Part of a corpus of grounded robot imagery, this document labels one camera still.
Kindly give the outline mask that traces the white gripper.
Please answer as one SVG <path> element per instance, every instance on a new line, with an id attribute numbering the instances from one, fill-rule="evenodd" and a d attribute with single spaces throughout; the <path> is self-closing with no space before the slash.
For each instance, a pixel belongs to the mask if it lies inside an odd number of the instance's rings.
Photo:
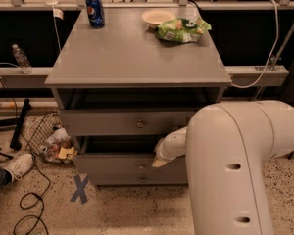
<path id="1" fill-rule="evenodd" d="M 156 158 L 152 161 L 152 167 L 161 167 L 166 165 L 168 162 L 175 159 L 175 156 L 170 154 L 165 145 L 167 141 L 162 138 L 158 141 L 155 147 Z"/>

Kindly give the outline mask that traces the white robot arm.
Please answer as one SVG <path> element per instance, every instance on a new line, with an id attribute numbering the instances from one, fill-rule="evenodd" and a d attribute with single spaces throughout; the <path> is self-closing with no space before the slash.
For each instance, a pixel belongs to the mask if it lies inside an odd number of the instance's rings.
<path id="1" fill-rule="evenodd" d="M 274 235 L 261 163 L 293 151 L 293 107 L 221 102 L 162 138 L 152 166 L 185 157 L 195 235 Z"/>

